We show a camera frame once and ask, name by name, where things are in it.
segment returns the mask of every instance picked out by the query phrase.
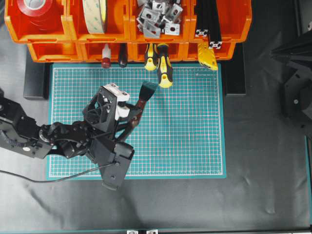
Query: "red tape roll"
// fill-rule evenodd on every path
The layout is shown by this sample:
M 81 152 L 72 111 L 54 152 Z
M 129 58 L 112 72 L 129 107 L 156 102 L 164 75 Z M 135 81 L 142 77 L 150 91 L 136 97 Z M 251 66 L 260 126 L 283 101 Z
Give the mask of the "red tape roll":
M 25 0 L 18 0 L 18 6 L 20 11 L 22 11 L 25 15 L 30 17 L 40 17 L 51 10 L 53 2 L 55 0 L 37 0 L 37 1 L 42 2 L 42 5 L 40 5 L 40 7 L 38 8 L 31 8 L 30 5 L 25 4 Z
M 54 31 L 61 25 L 56 0 L 17 0 L 17 3 L 19 10 L 38 30 Z

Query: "double-sided tape roll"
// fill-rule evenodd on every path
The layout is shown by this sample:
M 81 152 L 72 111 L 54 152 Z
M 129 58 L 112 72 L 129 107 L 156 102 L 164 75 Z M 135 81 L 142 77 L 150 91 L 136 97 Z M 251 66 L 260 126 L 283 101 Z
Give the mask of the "double-sided tape roll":
M 105 33 L 106 0 L 82 0 L 84 19 L 90 34 Z

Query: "tape roll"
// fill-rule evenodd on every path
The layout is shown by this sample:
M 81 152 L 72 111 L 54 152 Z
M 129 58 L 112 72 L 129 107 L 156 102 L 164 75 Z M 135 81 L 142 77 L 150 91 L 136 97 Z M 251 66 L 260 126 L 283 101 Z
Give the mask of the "tape roll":
M 17 0 L 19 10 L 40 31 L 54 31 L 61 25 L 55 0 Z
M 107 0 L 100 0 L 101 3 L 101 15 L 102 15 L 102 22 L 104 32 L 106 32 L 107 28 Z
M 18 7 L 25 15 L 40 17 L 50 11 L 54 0 L 18 0 Z
M 101 0 L 82 0 L 84 19 L 90 34 L 105 33 L 101 12 Z

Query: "mounting hole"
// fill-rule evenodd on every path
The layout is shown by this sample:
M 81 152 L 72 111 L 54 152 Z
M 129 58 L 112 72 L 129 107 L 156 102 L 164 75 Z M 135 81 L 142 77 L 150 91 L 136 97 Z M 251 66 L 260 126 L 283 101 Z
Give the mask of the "mounting hole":
M 28 151 L 30 151 L 30 148 L 29 147 L 24 147 L 23 150 L 28 152 Z

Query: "grid lines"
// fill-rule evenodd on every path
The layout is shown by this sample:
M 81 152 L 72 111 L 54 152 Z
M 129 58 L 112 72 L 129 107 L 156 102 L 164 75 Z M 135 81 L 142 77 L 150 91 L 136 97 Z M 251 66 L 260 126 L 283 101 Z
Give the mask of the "grid lines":
M 135 104 L 144 80 L 156 72 L 142 65 L 54 64 L 50 91 L 50 123 L 83 120 L 82 110 L 99 86 L 115 83 Z M 127 178 L 225 177 L 221 76 L 198 64 L 174 65 L 174 84 L 147 103 L 140 125 L 128 137 L 135 149 Z M 86 156 L 48 157 L 48 179 L 70 176 L 95 165 Z M 83 179 L 100 179 L 98 171 Z

